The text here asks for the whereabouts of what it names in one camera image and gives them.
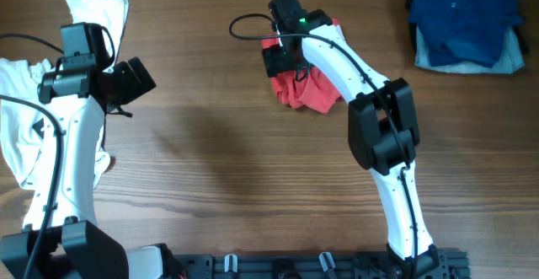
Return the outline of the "red t-shirt white print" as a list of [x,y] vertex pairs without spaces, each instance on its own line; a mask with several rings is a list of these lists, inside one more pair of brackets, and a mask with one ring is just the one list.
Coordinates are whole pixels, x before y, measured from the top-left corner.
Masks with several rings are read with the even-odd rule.
[[340,92],[317,68],[310,67],[309,72],[279,72],[270,78],[272,89],[277,99],[292,109],[303,106],[321,114],[327,114],[341,98]]

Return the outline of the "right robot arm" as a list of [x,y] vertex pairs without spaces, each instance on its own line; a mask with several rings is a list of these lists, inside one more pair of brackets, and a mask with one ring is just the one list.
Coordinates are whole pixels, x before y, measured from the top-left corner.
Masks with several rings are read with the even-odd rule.
[[271,0],[269,11],[278,42],[263,50],[268,75],[315,67],[348,105],[350,151],[376,183],[395,277],[419,278],[434,270],[439,262],[414,178],[419,127],[409,84],[368,66],[323,10],[308,12],[298,0]]

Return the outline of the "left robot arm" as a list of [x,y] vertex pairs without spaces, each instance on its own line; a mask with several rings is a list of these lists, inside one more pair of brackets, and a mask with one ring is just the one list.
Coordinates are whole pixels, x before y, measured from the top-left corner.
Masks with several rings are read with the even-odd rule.
[[63,56],[32,106],[45,116],[43,154],[52,174],[36,185],[22,231],[2,237],[1,261],[15,278],[167,278],[167,249],[126,251],[98,228],[93,204],[106,115],[123,115],[123,105],[156,84],[139,58],[115,62],[102,25],[64,25],[61,38]]

